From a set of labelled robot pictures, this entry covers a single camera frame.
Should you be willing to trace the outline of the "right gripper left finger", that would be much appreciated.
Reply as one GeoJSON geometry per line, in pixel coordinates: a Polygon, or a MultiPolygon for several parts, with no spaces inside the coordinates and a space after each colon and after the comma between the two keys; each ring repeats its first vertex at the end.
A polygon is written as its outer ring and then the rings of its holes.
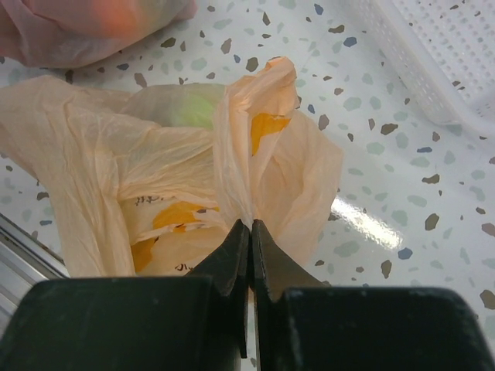
{"type": "Polygon", "coordinates": [[[213,322],[241,358],[247,356],[249,247],[250,230],[237,220],[223,243],[188,273],[212,279],[213,322]]]}

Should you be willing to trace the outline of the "orange plastic bag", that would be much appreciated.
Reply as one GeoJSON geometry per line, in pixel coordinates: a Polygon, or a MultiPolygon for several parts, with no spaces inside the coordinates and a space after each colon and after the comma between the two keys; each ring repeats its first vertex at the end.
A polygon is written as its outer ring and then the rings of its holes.
{"type": "Polygon", "coordinates": [[[237,220],[307,261],[343,153],[299,110],[285,57],[224,86],[137,93],[45,75],[1,90],[1,150],[49,193],[71,277],[178,274],[237,220]]]}

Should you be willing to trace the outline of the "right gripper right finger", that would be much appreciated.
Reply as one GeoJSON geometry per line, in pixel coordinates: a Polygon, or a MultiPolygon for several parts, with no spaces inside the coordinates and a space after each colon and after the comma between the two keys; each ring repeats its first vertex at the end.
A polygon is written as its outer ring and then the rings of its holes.
{"type": "Polygon", "coordinates": [[[294,261],[276,242],[262,220],[251,231],[252,291],[258,305],[281,305],[325,293],[329,286],[294,261]]]}

